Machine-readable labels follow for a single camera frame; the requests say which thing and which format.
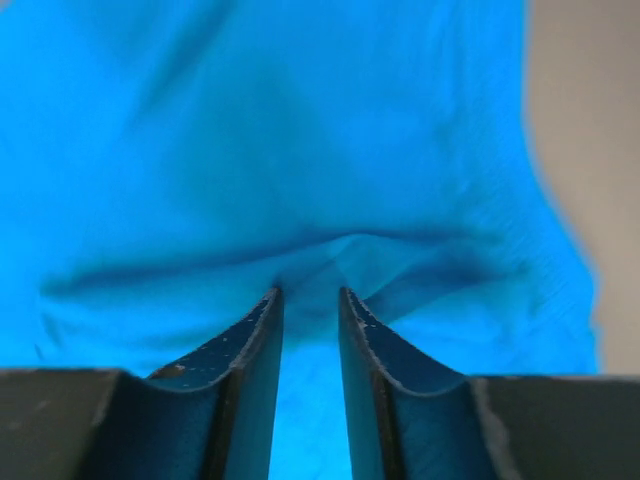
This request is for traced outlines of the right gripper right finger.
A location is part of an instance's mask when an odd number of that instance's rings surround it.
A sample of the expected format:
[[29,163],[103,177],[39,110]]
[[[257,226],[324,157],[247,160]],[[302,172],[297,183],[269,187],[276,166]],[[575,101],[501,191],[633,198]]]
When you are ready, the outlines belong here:
[[464,375],[379,322],[348,288],[339,343],[356,479],[639,475],[635,377]]

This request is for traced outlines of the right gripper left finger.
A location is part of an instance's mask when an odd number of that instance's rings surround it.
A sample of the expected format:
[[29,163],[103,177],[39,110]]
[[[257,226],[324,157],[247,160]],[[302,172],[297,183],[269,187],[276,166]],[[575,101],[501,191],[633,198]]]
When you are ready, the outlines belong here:
[[141,378],[5,369],[5,479],[264,479],[283,338],[271,289],[241,320]]

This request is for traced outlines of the bright blue t-shirt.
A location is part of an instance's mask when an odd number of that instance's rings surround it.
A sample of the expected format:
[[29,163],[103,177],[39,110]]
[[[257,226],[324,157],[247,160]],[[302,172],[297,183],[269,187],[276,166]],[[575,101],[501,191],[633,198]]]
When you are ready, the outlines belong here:
[[145,376],[286,297],[274,479],[350,475],[336,300],[465,373],[592,374],[521,1],[13,1],[1,362]]

